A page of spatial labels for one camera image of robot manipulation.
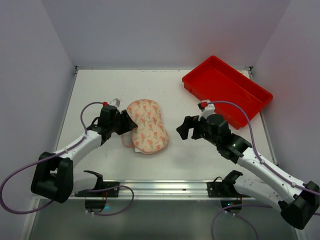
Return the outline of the floral fabric laundry bag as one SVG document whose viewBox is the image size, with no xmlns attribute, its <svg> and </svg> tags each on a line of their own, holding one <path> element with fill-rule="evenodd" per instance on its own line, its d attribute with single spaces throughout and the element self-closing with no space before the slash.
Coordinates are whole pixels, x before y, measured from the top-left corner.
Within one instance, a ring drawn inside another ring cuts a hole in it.
<svg viewBox="0 0 320 240">
<path fill-rule="evenodd" d="M 130 131 L 136 153 L 152 155 L 169 144 L 169 135 L 164 128 L 159 105 L 154 100 L 139 99 L 127 107 L 131 119 L 137 128 Z"/>
</svg>

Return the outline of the pink bra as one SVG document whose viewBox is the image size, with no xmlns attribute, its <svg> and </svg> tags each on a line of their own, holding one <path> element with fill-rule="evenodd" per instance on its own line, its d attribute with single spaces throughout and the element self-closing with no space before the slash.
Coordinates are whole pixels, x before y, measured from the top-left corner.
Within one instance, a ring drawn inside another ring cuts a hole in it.
<svg viewBox="0 0 320 240">
<path fill-rule="evenodd" d="M 122 144 L 127 148 L 135 148 L 135 144 L 132 140 L 132 134 L 127 132 L 121 136 Z"/>
</svg>

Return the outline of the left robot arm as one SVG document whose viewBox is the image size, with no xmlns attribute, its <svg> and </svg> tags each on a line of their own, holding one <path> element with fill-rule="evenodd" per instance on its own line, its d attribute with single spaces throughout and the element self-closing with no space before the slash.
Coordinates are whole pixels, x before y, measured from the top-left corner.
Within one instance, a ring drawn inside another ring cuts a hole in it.
<svg viewBox="0 0 320 240">
<path fill-rule="evenodd" d="M 126 110 L 107 105 L 84 133 L 74 142 L 54 153 L 43 152 L 37 162 L 30 190 L 58 203 L 72 194 L 104 191 L 103 175 L 92 170 L 74 173 L 75 166 L 88 154 L 101 147 L 113 133 L 126 134 L 137 128 Z"/>
</svg>

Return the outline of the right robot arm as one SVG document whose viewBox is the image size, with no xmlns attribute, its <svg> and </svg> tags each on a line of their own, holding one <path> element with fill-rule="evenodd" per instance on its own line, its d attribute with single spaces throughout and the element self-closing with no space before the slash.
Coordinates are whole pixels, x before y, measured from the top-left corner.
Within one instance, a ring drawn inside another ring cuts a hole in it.
<svg viewBox="0 0 320 240">
<path fill-rule="evenodd" d="M 231 171 L 220 183 L 207 183 L 221 195 L 249 196 L 280 212 L 292 227 L 302 230 L 320 206 L 320 187 L 313 181 L 303 182 L 256 152 L 243 137 L 231 132 L 229 124 L 219 114 L 187 116 L 177 129 L 182 140 L 204 139 L 213 144 L 219 154 L 257 176 L 249 179 L 240 171 Z"/>
</svg>

